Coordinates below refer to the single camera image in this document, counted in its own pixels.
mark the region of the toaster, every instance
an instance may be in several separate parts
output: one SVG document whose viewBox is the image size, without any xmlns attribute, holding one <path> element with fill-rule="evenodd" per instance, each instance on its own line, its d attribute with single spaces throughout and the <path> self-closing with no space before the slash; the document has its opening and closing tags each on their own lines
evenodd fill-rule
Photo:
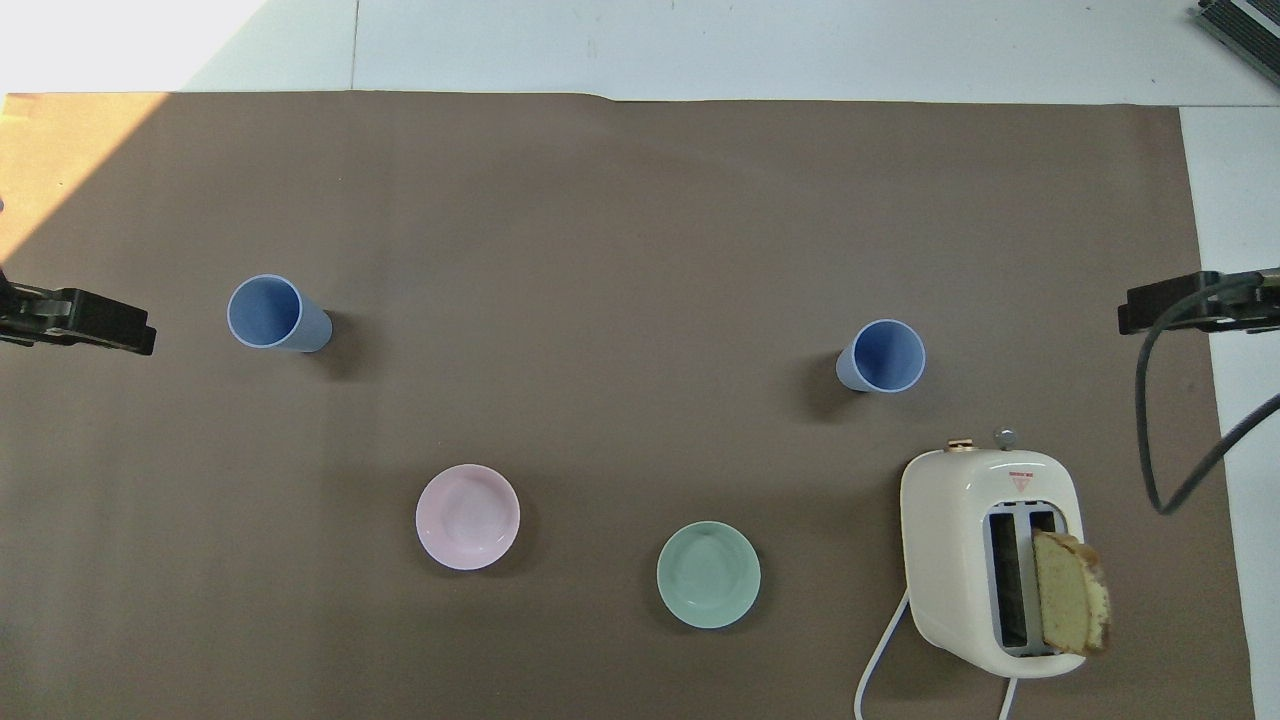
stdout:
<svg viewBox="0 0 1280 720">
<path fill-rule="evenodd" d="M 1057 460 L 1011 441 L 1001 450 L 948 441 L 908 464 L 901 506 L 906 592 L 924 639 L 1005 678 L 1084 662 L 1041 630 L 1032 530 L 1084 542 L 1075 486 Z"/>
</svg>

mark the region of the black cable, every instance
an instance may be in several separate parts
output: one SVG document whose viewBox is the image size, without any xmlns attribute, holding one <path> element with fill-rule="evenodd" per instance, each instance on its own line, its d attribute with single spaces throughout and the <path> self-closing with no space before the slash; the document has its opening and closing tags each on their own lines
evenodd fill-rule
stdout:
<svg viewBox="0 0 1280 720">
<path fill-rule="evenodd" d="M 1133 402 L 1134 415 L 1138 419 L 1138 460 L 1142 464 L 1142 479 L 1147 486 L 1147 498 L 1151 500 L 1151 506 L 1155 507 L 1161 515 L 1172 515 L 1176 512 L 1190 493 L 1194 492 L 1201 484 L 1204 477 L 1208 475 L 1208 471 L 1217 465 L 1224 455 L 1226 455 L 1226 451 L 1231 450 L 1231 447 L 1240 442 L 1240 438 L 1248 434 L 1249 430 L 1280 409 L 1280 393 L 1263 402 L 1253 413 L 1245 415 L 1243 420 L 1231 428 L 1231 432 L 1222 436 L 1222 438 L 1217 441 L 1204 457 L 1201 459 L 1183 484 L 1174 492 L 1174 496 L 1169 500 L 1169 502 L 1162 503 L 1160 501 L 1160 491 L 1156 488 L 1156 477 L 1151 469 L 1151 439 L 1147 437 L 1147 365 L 1151 363 L 1151 348 L 1156 345 L 1156 338 L 1160 337 L 1160 333 L 1165 332 L 1169 325 L 1178 322 L 1188 310 L 1194 307 L 1201 301 L 1228 290 L 1258 287 L 1261 284 L 1262 275 L 1257 273 L 1247 273 L 1193 292 L 1170 305 L 1169 309 L 1151 324 L 1151 329 L 1147 332 L 1147 338 L 1142 343 L 1142 350 L 1138 352 L 1138 368 L 1134 377 Z"/>
</svg>

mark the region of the plastic cup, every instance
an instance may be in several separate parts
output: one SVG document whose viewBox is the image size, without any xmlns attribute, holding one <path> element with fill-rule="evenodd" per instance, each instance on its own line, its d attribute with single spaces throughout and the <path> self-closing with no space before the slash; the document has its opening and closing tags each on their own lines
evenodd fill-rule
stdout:
<svg viewBox="0 0 1280 720">
<path fill-rule="evenodd" d="M 255 275 L 227 302 L 227 327 L 257 350 L 315 352 L 329 342 L 329 315 L 280 275 Z"/>
<path fill-rule="evenodd" d="M 900 320 L 868 323 L 836 359 L 836 377 L 858 392 L 902 392 L 923 374 L 924 341 Z"/>
</svg>

